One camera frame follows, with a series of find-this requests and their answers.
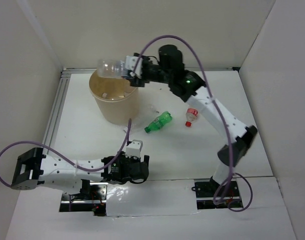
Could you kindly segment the clear bottle blue white cap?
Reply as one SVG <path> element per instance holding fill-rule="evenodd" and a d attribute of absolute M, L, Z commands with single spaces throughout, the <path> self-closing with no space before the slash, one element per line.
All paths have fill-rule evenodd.
<path fill-rule="evenodd" d="M 123 99 L 125 97 L 123 92 L 104 92 L 101 97 L 107 101 L 117 101 Z"/>

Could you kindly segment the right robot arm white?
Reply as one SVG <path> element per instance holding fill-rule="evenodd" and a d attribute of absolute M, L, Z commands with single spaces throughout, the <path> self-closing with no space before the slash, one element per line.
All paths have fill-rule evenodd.
<path fill-rule="evenodd" d="M 254 125 L 247 126 L 238 120 L 214 95 L 210 94 L 209 84 L 196 72 L 189 71 L 183 63 L 182 52 L 171 44 L 159 48 L 159 60 L 152 63 L 149 56 L 134 54 L 129 72 L 133 87 L 144 87 L 146 83 L 167 84 L 170 91 L 183 102 L 198 110 L 216 130 L 226 139 L 226 144 L 218 151 L 220 160 L 211 177 L 211 192 L 222 196 L 228 190 L 225 181 L 240 159 L 248 152 L 258 133 Z"/>

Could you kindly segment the green plastic bottle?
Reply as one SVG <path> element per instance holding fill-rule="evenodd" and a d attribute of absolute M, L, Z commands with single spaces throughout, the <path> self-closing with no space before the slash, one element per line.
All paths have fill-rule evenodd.
<path fill-rule="evenodd" d="M 173 117 L 171 116 L 171 114 L 168 111 L 165 111 L 161 115 L 156 117 L 147 127 L 145 127 L 144 131 L 147 134 L 149 134 L 150 132 L 159 131 L 172 120 Z"/>

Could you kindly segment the small bottle red label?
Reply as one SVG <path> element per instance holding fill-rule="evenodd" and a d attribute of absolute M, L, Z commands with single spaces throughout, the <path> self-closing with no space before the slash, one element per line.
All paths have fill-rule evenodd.
<path fill-rule="evenodd" d="M 186 111 L 186 122 L 185 126 L 190 128 L 192 126 L 192 123 L 198 119 L 198 110 L 195 108 L 188 108 Z"/>

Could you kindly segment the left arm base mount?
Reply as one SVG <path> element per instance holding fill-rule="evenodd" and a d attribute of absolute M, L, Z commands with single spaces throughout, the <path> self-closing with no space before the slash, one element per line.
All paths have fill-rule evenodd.
<path fill-rule="evenodd" d="M 59 212 L 90 212 L 97 217 L 106 217 L 107 192 L 108 183 L 106 182 L 90 182 L 88 194 L 64 192 L 61 196 Z"/>

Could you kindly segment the clear bottle blue white label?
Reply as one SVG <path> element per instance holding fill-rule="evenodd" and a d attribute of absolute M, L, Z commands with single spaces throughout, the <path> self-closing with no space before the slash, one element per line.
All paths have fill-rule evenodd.
<path fill-rule="evenodd" d="M 124 61 L 113 59 L 99 59 L 96 72 L 99 77 L 110 79 L 121 79 L 128 73 Z"/>

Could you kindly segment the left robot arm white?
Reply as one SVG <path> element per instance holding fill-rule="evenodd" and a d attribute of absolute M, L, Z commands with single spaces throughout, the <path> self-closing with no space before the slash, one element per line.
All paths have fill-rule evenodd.
<path fill-rule="evenodd" d="M 19 191 L 46 187 L 84 200 L 91 195 L 92 182 L 111 185 L 145 182 L 149 176 L 149 160 L 148 155 L 128 156 L 121 152 L 117 158 L 75 160 L 69 164 L 35 147 L 17 158 L 10 187 Z"/>

